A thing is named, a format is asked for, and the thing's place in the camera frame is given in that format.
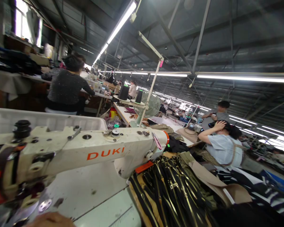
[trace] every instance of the stool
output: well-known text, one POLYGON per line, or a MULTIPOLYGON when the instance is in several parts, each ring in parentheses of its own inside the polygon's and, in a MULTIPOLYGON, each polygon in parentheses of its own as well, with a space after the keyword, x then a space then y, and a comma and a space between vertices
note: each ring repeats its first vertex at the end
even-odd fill
POLYGON ((59 111, 59 110, 52 110, 49 109, 48 107, 45 108, 45 112, 51 113, 51 114, 67 114, 67 115, 77 115, 77 112, 65 112, 65 111, 59 111))

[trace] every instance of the electric fan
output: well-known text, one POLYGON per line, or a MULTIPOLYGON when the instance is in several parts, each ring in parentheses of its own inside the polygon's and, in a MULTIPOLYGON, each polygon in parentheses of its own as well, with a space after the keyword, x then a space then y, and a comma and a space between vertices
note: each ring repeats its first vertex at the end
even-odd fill
MULTIPOLYGON (((141 102, 146 103, 147 101, 147 97, 148 97, 149 92, 148 91, 143 91, 142 94, 142 100, 141 102)), ((155 93, 152 93, 150 98, 149 98, 149 102, 148 102, 148 110, 145 111, 145 118, 149 118, 149 117, 153 117, 155 116, 160 109, 160 98, 158 96, 155 95, 155 93)), ((130 126, 132 128, 137 128, 140 125, 140 122, 142 120, 142 114, 143 114, 143 108, 141 107, 133 107, 136 114, 138 115, 138 118, 136 121, 131 121, 130 122, 130 126)))

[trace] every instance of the ceiling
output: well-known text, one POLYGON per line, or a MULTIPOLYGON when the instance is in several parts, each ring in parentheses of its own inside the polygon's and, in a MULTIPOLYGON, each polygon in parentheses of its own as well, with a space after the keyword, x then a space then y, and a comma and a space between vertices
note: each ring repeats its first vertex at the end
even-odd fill
MULTIPOLYGON (((40 9, 59 35, 74 44, 75 51, 86 56, 89 65, 130 2, 28 1, 40 9)), ((120 70, 155 71, 158 57, 138 37, 137 32, 141 31, 165 58, 160 71, 191 71, 207 1, 180 0, 168 31, 175 44, 163 26, 169 24, 177 1, 142 0, 134 23, 125 23, 100 60, 116 68, 120 64, 120 70)), ((195 69, 198 71, 284 72, 284 0, 211 1, 195 69)), ((149 81, 146 75, 133 77, 139 86, 150 88, 152 76, 149 81)), ((193 79, 194 75, 157 77, 154 90, 210 108, 220 100, 229 100, 228 113, 284 131, 283 83, 196 78, 189 88, 193 79)))

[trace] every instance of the thread spool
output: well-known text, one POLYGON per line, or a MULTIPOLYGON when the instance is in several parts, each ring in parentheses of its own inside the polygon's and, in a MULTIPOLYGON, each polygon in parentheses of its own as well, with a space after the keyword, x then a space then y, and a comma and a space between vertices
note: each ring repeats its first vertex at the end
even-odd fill
POLYGON ((128 92, 129 92, 129 87, 126 84, 124 84, 120 89, 120 92, 118 94, 118 99, 127 100, 128 92))
POLYGON ((137 94, 137 97, 136 97, 136 103, 141 103, 141 100, 142 100, 142 95, 143 95, 143 90, 138 90, 138 94, 137 94))

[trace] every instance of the dark hair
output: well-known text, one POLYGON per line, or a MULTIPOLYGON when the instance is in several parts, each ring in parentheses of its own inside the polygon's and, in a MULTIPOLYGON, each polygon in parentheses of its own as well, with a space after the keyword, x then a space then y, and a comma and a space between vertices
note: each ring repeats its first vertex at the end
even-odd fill
MULTIPOLYGON (((211 123, 208 124, 208 126, 210 128, 213 128, 217 122, 218 121, 211 122, 211 123)), ((224 122, 226 123, 224 129, 229 132, 229 135, 234 139, 239 139, 239 137, 242 135, 241 130, 237 126, 231 125, 227 121, 224 121, 224 122)))
POLYGON ((227 121, 226 122, 226 125, 225 125, 225 128, 228 132, 229 132, 229 135, 234 138, 234 139, 239 139, 239 137, 242 135, 242 132, 241 130, 235 126, 235 125, 231 125, 230 123, 228 123, 227 121))
POLYGON ((224 108, 229 108, 230 103, 228 101, 221 101, 218 103, 218 106, 224 107, 224 108))
POLYGON ((69 55, 64 60, 65 67, 69 71, 79 72, 84 68, 84 62, 75 55, 69 55))
POLYGON ((136 84, 136 81, 135 81, 134 79, 131 79, 130 82, 133 82, 134 85, 137 85, 137 84, 136 84))

